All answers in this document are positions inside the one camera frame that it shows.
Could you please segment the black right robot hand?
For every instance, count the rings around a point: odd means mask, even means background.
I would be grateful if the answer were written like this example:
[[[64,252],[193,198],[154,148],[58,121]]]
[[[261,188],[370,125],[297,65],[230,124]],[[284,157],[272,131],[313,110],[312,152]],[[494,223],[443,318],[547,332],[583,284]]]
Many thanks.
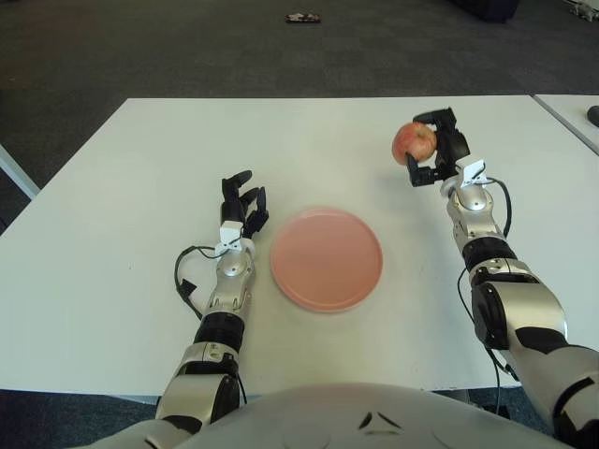
[[[405,159],[410,182],[414,187],[431,185],[437,181],[446,181],[456,176],[458,160],[468,156],[470,150],[463,133],[456,127],[457,119],[452,108],[437,109],[418,114],[414,123],[433,125],[436,143],[434,167],[421,167],[415,153],[408,150]]]

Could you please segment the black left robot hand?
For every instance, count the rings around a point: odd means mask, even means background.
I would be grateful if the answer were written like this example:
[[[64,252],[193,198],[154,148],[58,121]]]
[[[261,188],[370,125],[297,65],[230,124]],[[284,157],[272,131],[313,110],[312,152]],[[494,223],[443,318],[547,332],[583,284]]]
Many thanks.
[[[270,218],[264,186],[240,194],[240,189],[252,176],[251,170],[244,170],[221,180],[224,199],[221,204],[221,224],[225,221],[241,223],[241,235],[246,239],[251,239]]]

